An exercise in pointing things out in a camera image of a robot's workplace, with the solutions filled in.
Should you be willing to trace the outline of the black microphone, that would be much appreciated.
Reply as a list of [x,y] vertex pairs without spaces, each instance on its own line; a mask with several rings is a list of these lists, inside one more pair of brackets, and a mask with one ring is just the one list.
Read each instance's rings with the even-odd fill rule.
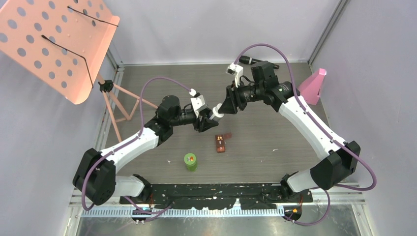
[[239,57],[238,64],[239,65],[255,65],[256,67],[266,67],[266,68],[273,68],[273,69],[280,68],[278,64],[271,63],[266,60],[255,59],[255,58],[245,56],[245,55]]

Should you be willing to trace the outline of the white capped pill bottle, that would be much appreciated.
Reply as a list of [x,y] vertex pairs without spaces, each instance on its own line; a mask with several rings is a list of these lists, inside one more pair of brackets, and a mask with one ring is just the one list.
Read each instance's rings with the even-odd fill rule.
[[211,112],[209,113],[209,120],[219,122],[224,117],[224,114],[219,112],[221,106],[222,103],[218,103],[216,106],[212,108]]

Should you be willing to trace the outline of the brown translucent pill container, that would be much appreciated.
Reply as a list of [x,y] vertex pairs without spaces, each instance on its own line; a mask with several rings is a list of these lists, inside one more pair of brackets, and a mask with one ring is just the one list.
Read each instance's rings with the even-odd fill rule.
[[225,141],[231,137],[232,137],[231,132],[215,135],[215,146],[216,146],[217,153],[224,153],[226,151]]

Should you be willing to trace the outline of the pink wedge object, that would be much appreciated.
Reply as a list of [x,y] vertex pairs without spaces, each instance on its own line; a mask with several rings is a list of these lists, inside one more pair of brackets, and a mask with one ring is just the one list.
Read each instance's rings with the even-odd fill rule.
[[307,104],[316,105],[318,103],[321,96],[321,87],[326,74],[327,71],[325,69],[319,68],[298,87],[301,96],[303,96]]

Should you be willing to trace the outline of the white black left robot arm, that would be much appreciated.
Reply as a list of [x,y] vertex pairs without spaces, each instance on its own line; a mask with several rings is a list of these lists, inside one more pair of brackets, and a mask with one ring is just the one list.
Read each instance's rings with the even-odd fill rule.
[[146,203],[152,194],[151,184],[138,174],[122,177],[118,172],[139,155],[167,141],[175,126],[191,124],[197,132],[218,126],[223,118],[219,112],[221,106],[217,104],[211,109],[199,95],[191,98],[190,107],[181,107],[178,97],[168,95],[139,132],[101,151],[88,149],[72,181],[82,193],[82,203],[89,199],[99,206],[111,197],[129,197]]

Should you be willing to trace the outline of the pink music stand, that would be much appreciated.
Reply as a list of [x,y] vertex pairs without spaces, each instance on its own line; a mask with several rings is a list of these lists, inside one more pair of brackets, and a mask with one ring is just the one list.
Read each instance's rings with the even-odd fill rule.
[[0,9],[0,49],[11,59],[78,105],[94,87],[107,110],[119,108],[119,86],[106,81],[100,68],[119,25],[102,0],[8,0]]

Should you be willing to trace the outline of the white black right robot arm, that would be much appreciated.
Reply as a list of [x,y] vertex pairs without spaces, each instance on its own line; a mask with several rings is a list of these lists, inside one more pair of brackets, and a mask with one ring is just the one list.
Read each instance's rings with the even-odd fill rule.
[[301,133],[320,160],[310,169],[282,178],[280,190],[284,200],[293,202],[306,189],[329,190],[355,172],[357,160],[353,155],[360,153],[358,143],[348,143],[336,135],[308,108],[291,82],[279,82],[270,62],[262,61],[251,66],[254,81],[248,85],[241,81],[242,66],[232,63],[226,72],[234,76],[234,81],[226,87],[226,98],[218,107],[218,113],[236,114],[249,102],[263,101]]

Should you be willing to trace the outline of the green black pill bottle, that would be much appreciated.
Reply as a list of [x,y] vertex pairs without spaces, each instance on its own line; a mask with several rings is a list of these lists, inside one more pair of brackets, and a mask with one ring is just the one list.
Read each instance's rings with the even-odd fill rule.
[[193,172],[197,169],[197,158],[196,155],[193,153],[187,153],[184,156],[184,163],[186,165],[187,170]]

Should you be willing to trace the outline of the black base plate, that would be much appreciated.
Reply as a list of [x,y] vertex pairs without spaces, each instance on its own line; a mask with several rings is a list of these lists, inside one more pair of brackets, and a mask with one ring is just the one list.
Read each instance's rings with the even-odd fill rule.
[[287,195],[279,183],[147,184],[138,197],[121,197],[121,204],[153,205],[158,209],[273,209],[278,203],[311,203],[312,194],[303,190]]

